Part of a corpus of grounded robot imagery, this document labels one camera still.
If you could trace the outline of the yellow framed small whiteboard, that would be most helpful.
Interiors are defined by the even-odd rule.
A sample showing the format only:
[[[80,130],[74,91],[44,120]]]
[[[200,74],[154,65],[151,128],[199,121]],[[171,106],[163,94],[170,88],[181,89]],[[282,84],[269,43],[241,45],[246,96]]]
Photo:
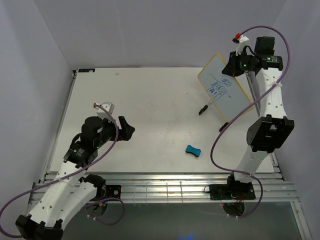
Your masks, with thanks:
[[[230,122],[252,101],[235,77],[222,73],[225,66],[225,61],[217,53],[203,67],[197,78],[223,120]]]

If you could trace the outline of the blue whiteboard eraser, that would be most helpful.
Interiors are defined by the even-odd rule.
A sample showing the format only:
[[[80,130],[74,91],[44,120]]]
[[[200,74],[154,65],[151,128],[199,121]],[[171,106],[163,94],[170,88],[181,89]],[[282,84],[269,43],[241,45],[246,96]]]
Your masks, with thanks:
[[[193,147],[192,145],[187,145],[185,152],[198,158],[202,151],[201,149]]]

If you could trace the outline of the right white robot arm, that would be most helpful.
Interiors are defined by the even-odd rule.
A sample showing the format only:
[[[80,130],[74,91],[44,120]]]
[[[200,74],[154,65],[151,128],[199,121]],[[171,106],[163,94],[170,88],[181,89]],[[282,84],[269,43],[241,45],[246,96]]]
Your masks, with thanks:
[[[274,54],[274,37],[258,37],[250,54],[246,52],[250,48],[248,37],[237,34],[233,42],[237,48],[230,53],[222,73],[232,77],[241,74],[246,74],[248,78],[255,77],[250,90],[257,101],[258,119],[247,130],[247,149],[239,165],[217,194],[223,200],[254,200],[252,176],[263,160],[283,145],[295,124],[287,117],[282,87],[277,82],[283,73],[283,59]]]

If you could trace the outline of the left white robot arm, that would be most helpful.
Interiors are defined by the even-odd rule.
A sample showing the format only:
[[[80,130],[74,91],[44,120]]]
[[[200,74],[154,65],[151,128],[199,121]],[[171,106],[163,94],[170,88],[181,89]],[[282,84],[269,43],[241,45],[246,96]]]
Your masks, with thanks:
[[[87,202],[106,196],[105,179],[96,174],[84,177],[85,167],[98,157],[98,149],[106,142],[131,139],[135,128],[124,116],[118,120],[120,127],[107,118],[85,119],[63,157],[56,182],[27,215],[17,218],[15,225],[24,239],[60,240],[69,221]]]

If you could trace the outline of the left blue corner label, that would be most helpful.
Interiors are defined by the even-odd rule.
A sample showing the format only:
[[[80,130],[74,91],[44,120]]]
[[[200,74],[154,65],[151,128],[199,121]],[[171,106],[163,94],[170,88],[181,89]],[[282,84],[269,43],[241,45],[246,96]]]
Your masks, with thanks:
[[[95,68],[80,68],[77,72],[78,73],[94,73]]]

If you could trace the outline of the aluminium frame rails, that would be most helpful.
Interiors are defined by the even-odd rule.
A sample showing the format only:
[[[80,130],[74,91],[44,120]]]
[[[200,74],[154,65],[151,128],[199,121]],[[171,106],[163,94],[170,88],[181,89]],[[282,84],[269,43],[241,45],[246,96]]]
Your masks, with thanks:
[[[199,72],[198,67],[76,71],[41,183],[54,179],[72,137],[96,113],[93,103],[112,102],[113,114],[124,115],[135,133],[90,167],[90,173],[121,185],[126,205],[206,203],[220,208],[221,202],[210,200],[207,191],[228,177],[210,160],[224,121],[214,107],[198,115],[208,100]],[[186,153],[187,145],[201,149],[200,156]]]

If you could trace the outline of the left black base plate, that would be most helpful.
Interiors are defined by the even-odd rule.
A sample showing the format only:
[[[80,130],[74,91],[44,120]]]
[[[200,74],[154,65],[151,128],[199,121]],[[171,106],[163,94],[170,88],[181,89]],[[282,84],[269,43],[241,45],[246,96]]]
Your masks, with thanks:
[[[104,185],[97,188],[96,196],[93,200],[98,201],[107,198],[121,198],[122,186],[121,185]]]

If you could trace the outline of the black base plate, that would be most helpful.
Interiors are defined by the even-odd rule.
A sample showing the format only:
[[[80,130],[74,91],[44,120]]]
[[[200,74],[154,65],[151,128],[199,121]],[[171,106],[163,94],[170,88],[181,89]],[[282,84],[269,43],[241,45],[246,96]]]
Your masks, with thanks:
[[[211,200],[255,200],[256,195],[251,183],[244,187],[231,187],[227,184],[210,184],[208,190]]]
[[[96,196],[93,200],[98,201],[107,198],[121,198],[122,186],[121,185],[104,185],[97,188]]]

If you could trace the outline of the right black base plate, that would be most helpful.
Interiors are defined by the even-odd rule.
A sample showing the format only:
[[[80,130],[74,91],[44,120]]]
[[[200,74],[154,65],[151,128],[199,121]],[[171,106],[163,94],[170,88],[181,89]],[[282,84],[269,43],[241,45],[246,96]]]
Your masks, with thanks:
[[[256,195],[251,183],[244,187],[231,187],[227,184],[210,184],[208,190],[211,200],[255,200]]]

